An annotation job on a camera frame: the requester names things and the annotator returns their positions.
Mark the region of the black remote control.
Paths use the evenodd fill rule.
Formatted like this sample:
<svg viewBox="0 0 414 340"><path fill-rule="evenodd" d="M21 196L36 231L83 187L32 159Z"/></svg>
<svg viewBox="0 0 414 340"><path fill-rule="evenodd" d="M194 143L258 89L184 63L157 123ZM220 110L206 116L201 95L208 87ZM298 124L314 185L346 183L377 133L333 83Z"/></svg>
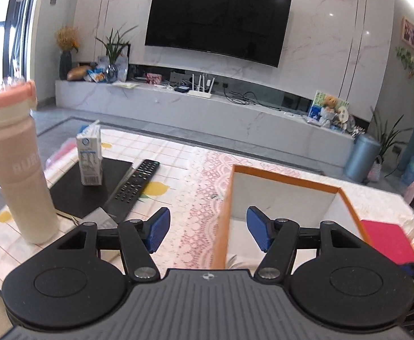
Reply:
<svg viewBox="0 0 414 340"><path fill-rule="evenodd" d="M119 224L126 220L159 167L160 162L145 159L115 188L103 206L115 223Z"/></svg>

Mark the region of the red capsule dispenser box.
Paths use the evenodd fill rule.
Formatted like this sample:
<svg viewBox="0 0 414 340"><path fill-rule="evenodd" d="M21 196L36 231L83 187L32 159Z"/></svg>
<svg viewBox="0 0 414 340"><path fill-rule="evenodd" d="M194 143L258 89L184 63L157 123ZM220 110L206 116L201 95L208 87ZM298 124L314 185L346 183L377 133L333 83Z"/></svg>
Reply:
<svg viewBox="0 0 414 340"><path fill-rule="evenodd" d="M392 223L361 220L369 244L398 265L414 262L414 249L403 229Z"/></svg>

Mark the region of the orange cardboard storage box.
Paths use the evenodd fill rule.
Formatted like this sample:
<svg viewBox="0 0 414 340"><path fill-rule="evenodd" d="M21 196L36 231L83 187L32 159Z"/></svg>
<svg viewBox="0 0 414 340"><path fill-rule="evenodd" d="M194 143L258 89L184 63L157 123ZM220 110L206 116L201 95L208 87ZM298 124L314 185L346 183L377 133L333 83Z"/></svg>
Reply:
<svg viewBox="0 0 414 340"><path fill-rule="evenodd" d="M326 183L235 164L218 219L212 251L213 269L225 269L232 257L255 269L263 253L246 226L248 207L256 206L269 218L293 220L302 227L317 227L332 220L372 245L344 189Z"/></svg>

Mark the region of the black notebook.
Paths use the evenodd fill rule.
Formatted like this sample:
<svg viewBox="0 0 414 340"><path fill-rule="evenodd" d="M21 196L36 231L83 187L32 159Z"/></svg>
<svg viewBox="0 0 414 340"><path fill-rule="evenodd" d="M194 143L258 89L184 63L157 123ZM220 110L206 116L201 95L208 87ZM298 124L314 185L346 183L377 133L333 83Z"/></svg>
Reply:
<svg viewBox="0 0 414 340"><path fill-rule="evenodd" d="M103 180L100 186L83 186L80 168L75 163L50 188L54 207L66 218L83 219L102 207L133 164L123 160L103 159Z"/></svg>

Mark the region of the pink woven basket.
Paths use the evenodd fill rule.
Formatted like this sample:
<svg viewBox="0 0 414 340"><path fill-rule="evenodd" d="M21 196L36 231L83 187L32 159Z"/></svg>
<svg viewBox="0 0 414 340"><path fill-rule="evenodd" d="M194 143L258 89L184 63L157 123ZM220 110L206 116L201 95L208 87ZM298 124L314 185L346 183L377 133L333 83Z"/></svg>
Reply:
<svg viewBox="0 0 414 340"><path fill-rule="evenodd" d="M381 162L378 159L376 159L367 176L369 182L376 183L379 181L381 177L381 168Z"/></svg>

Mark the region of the marble TV console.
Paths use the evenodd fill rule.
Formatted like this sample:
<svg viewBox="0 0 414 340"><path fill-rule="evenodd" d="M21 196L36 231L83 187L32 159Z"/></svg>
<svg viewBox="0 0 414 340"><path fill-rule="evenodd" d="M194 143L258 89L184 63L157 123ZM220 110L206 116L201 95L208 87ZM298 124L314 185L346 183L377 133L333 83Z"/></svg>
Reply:
<svg viewBox="0 0 414 340"><path fill-rule="evenodd" d="M308 124L299 115L260 105L237 105L223 96L203 98L150 84L133 89L85 81L56 81L56 105L140 120L240 141L343 167L351 136Z"/></svg>

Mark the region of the grey pedal trash bin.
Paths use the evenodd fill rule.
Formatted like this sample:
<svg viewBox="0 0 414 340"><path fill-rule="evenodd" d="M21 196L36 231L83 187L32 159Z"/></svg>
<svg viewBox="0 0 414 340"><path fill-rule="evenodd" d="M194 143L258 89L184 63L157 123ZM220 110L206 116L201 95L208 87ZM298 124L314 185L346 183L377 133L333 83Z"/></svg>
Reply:
<svg viewBox="0 0 414 340"><path fill-rule="evenodd" d="M368 176L375 159L380 153L381 144L367 133L359 134L344 167L347 179L362 183Z"/></svg>

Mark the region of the tall potted floor plant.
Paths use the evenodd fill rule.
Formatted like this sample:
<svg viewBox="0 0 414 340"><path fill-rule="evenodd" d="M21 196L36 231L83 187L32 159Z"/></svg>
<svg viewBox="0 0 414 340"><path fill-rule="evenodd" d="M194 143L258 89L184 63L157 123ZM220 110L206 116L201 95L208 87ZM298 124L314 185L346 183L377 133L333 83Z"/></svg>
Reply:
<svg viewBox="0 0 414 340"><path fill-rule="evenodd" d="M374 138L380 144L381 148L379 154L376 157L376 162L380 165L384 163L386 153L393 146L406 146L408 145L407 141L398 140L398 137L409 131L412 131L412 127L399 128L400 122L404 119L404 115L395 121L395 123L390 126L388 120L383 121L378 109L371 107L372 119L371 122L374 124Z"/></svg>

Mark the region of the teddy bear on console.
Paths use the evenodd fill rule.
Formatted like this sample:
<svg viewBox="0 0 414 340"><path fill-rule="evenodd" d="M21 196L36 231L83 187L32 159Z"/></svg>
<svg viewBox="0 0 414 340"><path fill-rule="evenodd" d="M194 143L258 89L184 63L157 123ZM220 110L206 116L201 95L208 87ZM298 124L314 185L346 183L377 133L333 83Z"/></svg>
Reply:
<svg viewBox="0 0 414 340"><path fill-rule="evenodd" d="M326 95L324 99L324 103L322 105L320 111L320 126L322 128L329 128L333 119L336 116L336 106L338 100L336 97L331 95Z"/></svg>

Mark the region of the white wifi router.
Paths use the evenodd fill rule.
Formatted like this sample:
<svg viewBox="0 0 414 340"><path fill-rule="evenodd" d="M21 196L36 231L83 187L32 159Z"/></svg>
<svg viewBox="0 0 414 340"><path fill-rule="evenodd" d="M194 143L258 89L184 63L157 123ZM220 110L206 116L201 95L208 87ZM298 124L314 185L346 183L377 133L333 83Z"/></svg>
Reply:
<svg viewBox="0 0 414 340"><path fill-rule="evenodd" d="M208 78L207 75L194 75L191 78L191 87L187 92L188 95L209 99L212 96L212 89L215 78Z"/></svg>

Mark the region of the pink water bottle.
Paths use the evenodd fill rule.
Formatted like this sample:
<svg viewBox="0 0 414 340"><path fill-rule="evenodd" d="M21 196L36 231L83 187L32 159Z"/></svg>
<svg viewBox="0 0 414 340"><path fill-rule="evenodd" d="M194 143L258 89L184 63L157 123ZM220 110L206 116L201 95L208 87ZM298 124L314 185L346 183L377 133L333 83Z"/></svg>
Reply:
<svg viewBox="0 0 414 340"><path fill-rule="evenodd" d="M22 237L34 244L48 241L59 222L43 172L37 129L31 111L37 107L33 81L0 84L0 188Z"/></svg>

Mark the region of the green plant in glass vase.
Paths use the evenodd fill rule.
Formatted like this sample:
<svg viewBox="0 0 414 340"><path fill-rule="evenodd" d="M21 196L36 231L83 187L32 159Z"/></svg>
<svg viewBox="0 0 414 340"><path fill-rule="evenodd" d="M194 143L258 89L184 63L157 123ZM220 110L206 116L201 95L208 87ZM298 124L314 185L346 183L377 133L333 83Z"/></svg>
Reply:
<svg viewBox="0 0 414 340"><path fill-rule="evenodd" d="M125 41L124 37L136 28L137 25L134 25L125 31L121 31L121 28L116 30L111 29L110 34L104 39L96 37L96 41L99 41L105 48L106 56L109 59L109 63L105 69L107 83L112 84L117 81L119 70L117 68L116 61L122 54L123 49L130 45L130 42Z"/></svg>

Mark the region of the dried flowers in vase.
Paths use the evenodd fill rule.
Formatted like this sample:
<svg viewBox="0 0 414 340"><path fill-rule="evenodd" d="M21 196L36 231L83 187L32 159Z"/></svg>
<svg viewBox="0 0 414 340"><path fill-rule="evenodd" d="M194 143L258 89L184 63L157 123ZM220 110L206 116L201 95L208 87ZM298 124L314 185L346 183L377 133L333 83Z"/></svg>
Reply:
<svg viewBox="0 0 414 340"><path fill-rule="evenodd" d="M72 51L78 51L80 44L78 30L72 26L61 27L55 35L56 45L61 51L59 58L59 79L67 80L67 75L72 69Z"/></svg>

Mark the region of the black wall television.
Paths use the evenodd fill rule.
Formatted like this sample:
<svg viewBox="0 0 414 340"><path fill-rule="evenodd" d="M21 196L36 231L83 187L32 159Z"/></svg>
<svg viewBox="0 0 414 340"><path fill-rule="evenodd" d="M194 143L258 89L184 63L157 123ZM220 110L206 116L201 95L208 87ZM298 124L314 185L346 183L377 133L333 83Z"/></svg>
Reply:
<svg viewBox="0 0 414 340"><path fill-rule="evenodd" d="M145 44L277 67L290 7L291 0L152 0Z"/></svg>

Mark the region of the framed wall picture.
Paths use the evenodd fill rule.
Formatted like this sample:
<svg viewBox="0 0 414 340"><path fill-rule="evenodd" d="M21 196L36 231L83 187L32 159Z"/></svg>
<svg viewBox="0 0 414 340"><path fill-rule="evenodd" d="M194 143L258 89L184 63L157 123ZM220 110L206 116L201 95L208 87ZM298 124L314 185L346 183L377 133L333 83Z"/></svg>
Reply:
<svg viewBox="0 0 414 340"><path fill-rule="evenodd" d="M402 19L401 39L414 49L414 23L410 22L406 17Z"/></svg>

